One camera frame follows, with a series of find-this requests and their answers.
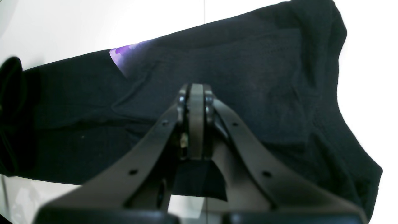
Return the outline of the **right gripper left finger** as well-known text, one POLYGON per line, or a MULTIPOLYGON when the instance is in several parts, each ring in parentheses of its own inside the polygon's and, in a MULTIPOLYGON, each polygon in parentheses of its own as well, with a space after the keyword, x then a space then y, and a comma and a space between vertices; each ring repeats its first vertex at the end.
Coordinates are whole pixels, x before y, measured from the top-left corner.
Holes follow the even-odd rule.
POLYGON ((122 159, 80 188, 47 204, 47 215, 151 215, 167 212, 169 184, 189 152, 197 85, 183 85, 173 105, 122 159))

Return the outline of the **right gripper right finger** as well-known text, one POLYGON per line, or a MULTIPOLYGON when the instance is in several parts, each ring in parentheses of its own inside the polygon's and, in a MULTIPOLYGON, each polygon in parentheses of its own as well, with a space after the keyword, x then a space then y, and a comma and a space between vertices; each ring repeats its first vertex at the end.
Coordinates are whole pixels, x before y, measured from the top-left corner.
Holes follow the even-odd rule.
POLYGON ((197 85, 197 159, 222 173, 234 215, 363 215, 275 158, 208 85, 197 85))

